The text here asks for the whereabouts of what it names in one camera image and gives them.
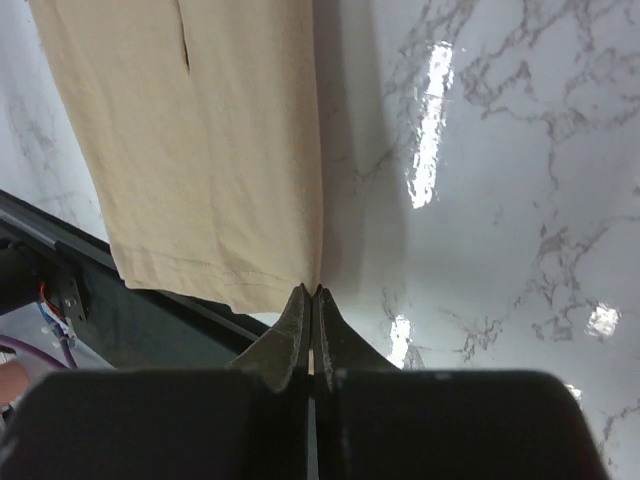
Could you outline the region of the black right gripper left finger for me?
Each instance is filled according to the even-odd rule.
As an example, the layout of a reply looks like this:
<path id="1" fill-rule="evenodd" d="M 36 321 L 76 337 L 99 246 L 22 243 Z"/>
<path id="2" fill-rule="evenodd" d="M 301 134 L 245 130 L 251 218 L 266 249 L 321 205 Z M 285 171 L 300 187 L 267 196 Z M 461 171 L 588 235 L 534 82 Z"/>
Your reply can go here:
<path id="1" fill-rule="evenodd" d="M 311 296 L 294 287 L 276 323 L 229 366 L 254 380 L 249 479 L 305 479 Z"/>

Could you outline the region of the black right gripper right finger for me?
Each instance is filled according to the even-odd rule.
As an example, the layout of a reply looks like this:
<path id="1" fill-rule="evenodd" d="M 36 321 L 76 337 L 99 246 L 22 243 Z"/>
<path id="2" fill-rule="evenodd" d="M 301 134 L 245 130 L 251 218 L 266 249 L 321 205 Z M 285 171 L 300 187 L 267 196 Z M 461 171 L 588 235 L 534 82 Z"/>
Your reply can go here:
<path id="1" fill-rule="evenodd" d="M 312 296 L 312 350 L 318 474 L 321 479 L 342 479 L 337 372 L 398 368 L 346 322 L 330 290 L 323 286 Z"/>

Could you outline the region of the beige t shirt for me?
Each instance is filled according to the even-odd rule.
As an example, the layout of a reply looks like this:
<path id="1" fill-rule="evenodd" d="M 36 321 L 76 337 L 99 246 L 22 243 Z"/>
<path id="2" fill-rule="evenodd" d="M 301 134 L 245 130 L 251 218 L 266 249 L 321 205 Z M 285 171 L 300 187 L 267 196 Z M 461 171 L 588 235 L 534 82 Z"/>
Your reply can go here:
<path id="1" fill-rule="evenodd" d="M 322 173 L 308 1 L 34 1 L 132 289 L 278 312 L 318 285 Z"/>

